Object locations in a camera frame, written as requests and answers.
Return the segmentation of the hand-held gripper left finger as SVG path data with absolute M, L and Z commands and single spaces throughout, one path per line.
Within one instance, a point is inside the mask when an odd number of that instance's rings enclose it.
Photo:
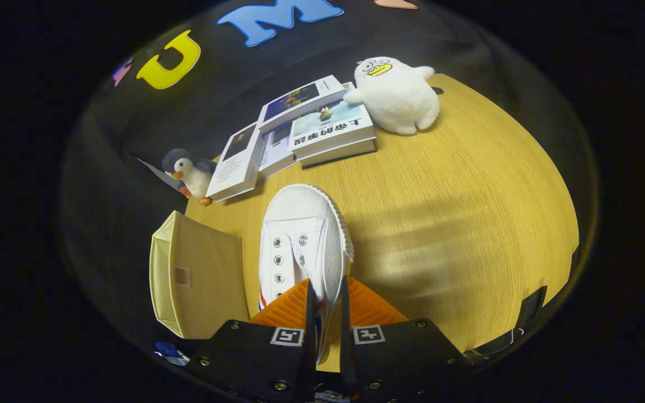
M 305 279 L 249 321 L 195 343 L 187 375 L 234 402 L 307 402 L 316 378 L 315 292 Z

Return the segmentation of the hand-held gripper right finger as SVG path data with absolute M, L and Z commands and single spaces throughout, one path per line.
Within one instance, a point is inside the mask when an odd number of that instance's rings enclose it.
M 355 402 L 440 402 L 469 360 L 429 318 L 405 317 L 347 276 L 340 305 L 340 374 Z

